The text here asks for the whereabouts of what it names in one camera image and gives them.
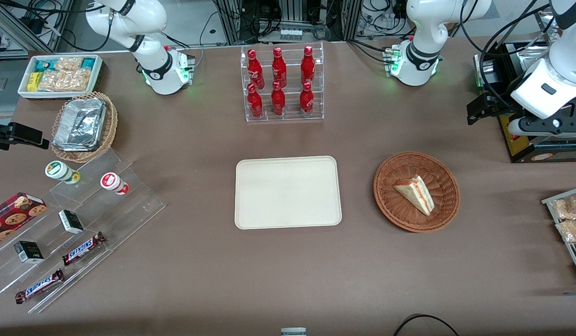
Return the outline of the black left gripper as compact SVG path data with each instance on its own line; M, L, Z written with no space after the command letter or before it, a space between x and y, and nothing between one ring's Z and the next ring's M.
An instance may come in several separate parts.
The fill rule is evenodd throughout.
M510 116L512 119L526 117L525 109L510 96L510 93L495 97L483 93L467 105L468 125L472 126L485 118Z

